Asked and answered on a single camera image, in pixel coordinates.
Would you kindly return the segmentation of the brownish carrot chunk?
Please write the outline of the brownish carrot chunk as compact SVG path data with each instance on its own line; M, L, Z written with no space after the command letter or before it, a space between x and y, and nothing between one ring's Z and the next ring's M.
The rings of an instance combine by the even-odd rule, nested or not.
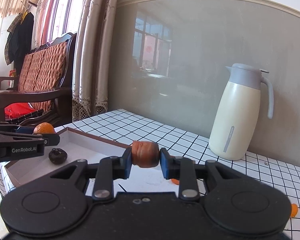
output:
M159 146L151 141L133 141L132 164L140 168L153 168L159 163Z

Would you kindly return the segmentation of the dark round shrivelled fruit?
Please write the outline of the dark round shrivelled fruit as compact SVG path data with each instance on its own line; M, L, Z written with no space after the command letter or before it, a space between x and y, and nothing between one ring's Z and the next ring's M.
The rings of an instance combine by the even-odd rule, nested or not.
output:
M68 158L68 154L61 148L53 148L49 152L49 160L55 165L61 165L65 163Z

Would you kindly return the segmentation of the wooden sofa with cushion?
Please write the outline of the wooden sofa with cushion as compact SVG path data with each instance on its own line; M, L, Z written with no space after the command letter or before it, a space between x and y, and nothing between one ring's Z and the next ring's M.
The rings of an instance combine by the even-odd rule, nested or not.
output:
M77 35L64 34L27 54L21 73L0 77L0 121L21 126L48 122L55 127L72 121L72 71ZM6 119L5 107L29 103L36 111Z

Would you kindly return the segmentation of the cream thermos jug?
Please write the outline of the cream thermos jug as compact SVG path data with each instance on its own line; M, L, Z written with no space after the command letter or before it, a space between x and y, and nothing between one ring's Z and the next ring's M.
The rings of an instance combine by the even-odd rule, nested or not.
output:
M210 150L227 160L239 160L252 140L261 105L261 84L268 90L269 119L274 113L273 85L264 69L234 63L227 66L229 80L221 97L209 138Z

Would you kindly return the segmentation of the large orange tangerine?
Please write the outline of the large orange tangerine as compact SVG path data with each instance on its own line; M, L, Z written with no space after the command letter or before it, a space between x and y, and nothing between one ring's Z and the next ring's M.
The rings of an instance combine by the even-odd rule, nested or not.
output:
M33 134L55 134L55 129L50 123L42 122L34 128Z

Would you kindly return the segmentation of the red bag on sofa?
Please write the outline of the red bag on sofa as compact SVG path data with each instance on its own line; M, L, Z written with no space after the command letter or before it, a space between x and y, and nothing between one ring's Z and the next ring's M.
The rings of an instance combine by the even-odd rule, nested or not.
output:
M5 118L14 119L35 112L36 110L25 102L13 103L5 107Z

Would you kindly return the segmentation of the hanging dark clothes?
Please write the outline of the hanging dark clothes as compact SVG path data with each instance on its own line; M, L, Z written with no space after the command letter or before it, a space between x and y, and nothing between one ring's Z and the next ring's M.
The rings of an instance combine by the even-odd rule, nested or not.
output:
M21 73L25 55L31 50L34 15L31 12L19 13L7 29L9 33L5 45L7 65L14 63L17 75Z

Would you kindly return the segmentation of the checkered white tablecloth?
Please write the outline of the checkered white tablecloth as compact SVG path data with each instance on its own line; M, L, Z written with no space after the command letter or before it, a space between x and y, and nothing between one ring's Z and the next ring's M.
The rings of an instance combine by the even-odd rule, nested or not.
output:
M68 162L80 159L80 154L88 163L98 162L108 157L105 145L88 135L105 138L114 142L130 145L134 140L157 142L159 147L165 147L172 156L190 158L196 164L204 164L206 160L216 160L233 168L251 178L272 186L287 195L290 202L298 205L298 214L289 219L284 233L291 239L300 239L300 167L271 159L252 152L237 161L230 161L215 155L208 145L206 137L184 131L146 117L128 112L124 109L92 116L80 121L55 128L59 132L65 128L83 132L83 135L71 131L61 134L60 148L68 153ZM31 181L53 171L57 165L48 160L47 153L44 157L22 160L19 164L12 162L0 163L0 191L3 195L12 191L16 186ZM159 166L150 169L132 167L129 179L116 180L114 183L115 194L124 190L153 192L175 191L178 185L170 180L165 180Z

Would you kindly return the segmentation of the beige lace curtain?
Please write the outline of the beige lace curtain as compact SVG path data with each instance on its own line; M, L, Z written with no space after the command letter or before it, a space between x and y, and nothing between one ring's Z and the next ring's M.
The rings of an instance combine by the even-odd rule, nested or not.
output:
M117 0L83 0L72 76L72 120L108 110L108 74Z

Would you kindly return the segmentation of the straw hat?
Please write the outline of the straw hat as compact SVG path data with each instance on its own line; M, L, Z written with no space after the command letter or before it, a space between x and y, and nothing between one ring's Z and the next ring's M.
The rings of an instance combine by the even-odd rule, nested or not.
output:
M28 0L29 5L33 6L33 7L38 7L39 4L39 0Z

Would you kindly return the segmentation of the small kumquat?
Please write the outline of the small kumquat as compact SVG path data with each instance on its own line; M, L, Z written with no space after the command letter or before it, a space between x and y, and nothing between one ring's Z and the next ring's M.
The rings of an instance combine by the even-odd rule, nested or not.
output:
M290 213L290 218L296 217L298 214L298 205L297 204L291 204L291 213Z

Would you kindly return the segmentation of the orange carrot chunk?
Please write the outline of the orange carrot chunk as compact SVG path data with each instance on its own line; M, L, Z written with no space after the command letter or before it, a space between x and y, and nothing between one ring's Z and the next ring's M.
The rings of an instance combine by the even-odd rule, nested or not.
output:
M171 182L175 185L179 185L179 180L177 179L171 179Z

